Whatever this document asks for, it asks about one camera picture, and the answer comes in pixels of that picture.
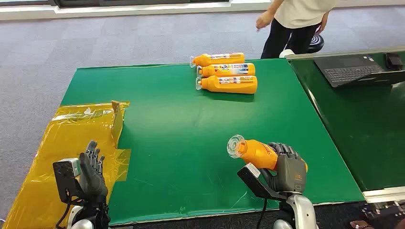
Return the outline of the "person's left hand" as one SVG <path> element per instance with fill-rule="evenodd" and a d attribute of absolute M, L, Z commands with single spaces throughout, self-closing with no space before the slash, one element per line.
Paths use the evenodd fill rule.
<path fill-rule="evenodd" d="M 329 11 L 323 15 L 321 22 L 320 22 L 320 26 L 318 27 L 318 29 L 316 31 L 316 34 L 320 34 L 324 31 L 327 21 L 328 21 L 328 16 L 329 16 Z"/>

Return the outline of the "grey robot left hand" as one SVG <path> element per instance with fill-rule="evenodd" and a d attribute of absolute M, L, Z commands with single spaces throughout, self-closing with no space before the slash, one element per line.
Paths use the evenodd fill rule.
<path fill-rule="evenodd" d="M 99 155 L 100 149 L 97 142 L 91 140 L 84 153 L 79 156 L 81 174 L 79 184 L 86 195 L 104 196 L 108 195 L 105 178 L 103 175 L 104 155 Z"/>

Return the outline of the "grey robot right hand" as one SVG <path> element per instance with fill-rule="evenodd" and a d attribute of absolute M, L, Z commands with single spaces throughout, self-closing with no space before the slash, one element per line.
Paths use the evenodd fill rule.
<path fill-rule="evenodd" d="M 278 155 L 275 175 L 267 168 L 259 171 L 268 186 L 275 192 L 302 193 L 306 186 L 307 165 L 293 147 L 283 143 L 268 143 Z"/>

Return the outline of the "person's right hand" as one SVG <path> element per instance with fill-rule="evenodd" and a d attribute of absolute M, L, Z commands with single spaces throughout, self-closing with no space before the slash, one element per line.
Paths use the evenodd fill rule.
<path fill-rule="evenodd" d="M 259 31 L 262 28 L 268 26 L 274 18 L 274 13 L 267 10 L 259 15 L 256 20 L 256 29 Z"/>

